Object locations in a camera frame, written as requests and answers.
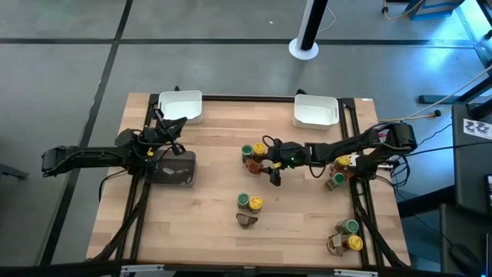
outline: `table leg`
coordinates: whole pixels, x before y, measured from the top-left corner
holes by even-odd
[[[449,205],[456,204],[454,185],[450,185],[444,189],[439,189],[435,192],[427,193],[426,195],[399,202],[398,211],[400,211],[400,217],[404,219],[409,216],[438,209],[439,205],[443,203]]]
[[[28,173],[14,169],[11,166],[0,164],[0,175],[14,176],[18,179],[24,180],[28,178]]]

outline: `wooden table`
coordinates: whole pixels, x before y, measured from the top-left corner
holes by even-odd
[[[128,96],[120,131],[142,127],[148,99],[145,93]],[[363,132],[377,123],[374,103],[360,98],[355,103]],[[260,142],[263,135],[299,143],[341,140],[340,126],[329,131],[295,128],[292,118],[293,103],[205,101],[202,123],[186,125],[178,140],[197,155],[196,183],[190,189],[151,187],[138,262],[360,268],[357,252],[337,257],[325,245],[335,224],[354,216],[348,186],[330,192],[324,187],[326,175],[314,179],[308,167],[301,167],[284,170],[281,186],[275,187],[268,175],[252,175],[241,162],[241,146]],[[348,112],[347,120],[351,126]],[[388,172],[378,174],[389,178]],[[124,175],[105,183],[87,257],[97,255],[120,227],[130,181]],[[409,265],[393,188],[374,180],[371,190],[380,233]],[[264,200],[250,229],[242,229],[235,218],[240,192]],[[132,238],[130,232],[125,257]],[[366,241],[374,264],[367,230]]]

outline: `concrete floor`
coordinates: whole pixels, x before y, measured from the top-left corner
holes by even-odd
[[[124,6],[124,0],[0,2],[0,42],[114,38]],[[456,12],[429,21],[389,22],[379,1],[331,0],[329,6],[337,21],[320,38],[439,39],[446,45],[470,39]],[[391,4],[391,14],[404,7]],[[489,26],[477,9],[474,0],[464,3],[479,38]],[[123,38],[293,38],[303,10],[298,0],[134,0]],[[330,21],[326,13],[323,26]],[[0,43],[0,162],[30,173],[23,182],[0,179],[0,265],[36,263],[64,184],[64,176],[41,177],[40,155],[78,143],[110,47]],[[180,85],[213,94],[293,95],[303,88],[313,95],[374,98],[380,118],[395,118],[421,108],[418,95],[450,94],[483,69],[468,46],[321,45],[315,60],[299,62],[286,45],[119,45],[90,145],[112,145],[129,92]],[[419,141],[450,122],[448,110],[442,107],[440,118],[412,122]],[[449,128],[421,149],[451,143]],[[410,197],[453,183],[452,151],[415,156],[410,163],[412,176],[402,189]],[[54,262],[84,259],[97,187],[106,172],[81,171]],[[438,227],[435,215],[423,218]],[[409,250],[438,262],[435,232],[413,219],[406,219],[404,228]],[[434,246],[427,241],[432,236]]]

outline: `pole base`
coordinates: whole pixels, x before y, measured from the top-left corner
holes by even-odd
[[[316,57],[316,55],[319,53],[320,49],[318,48],[316,42],[313,44],[313,48],[311,50],[300,50],[298,47],[298,39],[294,38],[291,43],[289,43],[289,52],[291,55],[293,55],[295,58],[298,58],[302,61],[307,61],[310,59],[313,59]]]

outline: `white bowl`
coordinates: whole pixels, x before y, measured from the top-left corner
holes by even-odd
[[[187,124],[198,124],[201,122],[201,92],[180,91],[161,92],[159,95],[159,108],[164,114],[164,119],[178,119],[186,117]]]
[[[296,95],[294,99],[294,126],[328,130],[336,125],[338,101],[328,96]]]

